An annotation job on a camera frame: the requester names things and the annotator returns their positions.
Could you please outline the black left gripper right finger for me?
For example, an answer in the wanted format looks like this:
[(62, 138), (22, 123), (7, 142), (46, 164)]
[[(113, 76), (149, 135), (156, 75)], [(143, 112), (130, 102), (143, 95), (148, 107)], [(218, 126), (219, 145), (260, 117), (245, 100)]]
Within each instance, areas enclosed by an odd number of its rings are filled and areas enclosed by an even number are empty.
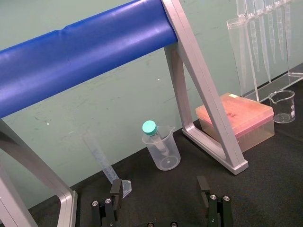
[(228, 195), (222, 197), (211, 193), (210, 186), (204, 176), (197, 177), (197, 188), (201, 195), (202, 203), (206, 208), (208, 227), (232, 227), (232, 199)]

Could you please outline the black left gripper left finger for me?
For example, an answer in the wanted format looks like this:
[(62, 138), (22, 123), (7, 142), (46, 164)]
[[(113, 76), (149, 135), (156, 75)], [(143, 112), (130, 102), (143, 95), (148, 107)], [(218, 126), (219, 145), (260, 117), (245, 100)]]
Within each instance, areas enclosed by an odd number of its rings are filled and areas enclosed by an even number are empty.
[(91, 203), (93, 227), (116, 227), (118, 212), (123, 199), (123, 184), (121, 179), (113, 181), (109, 198)]

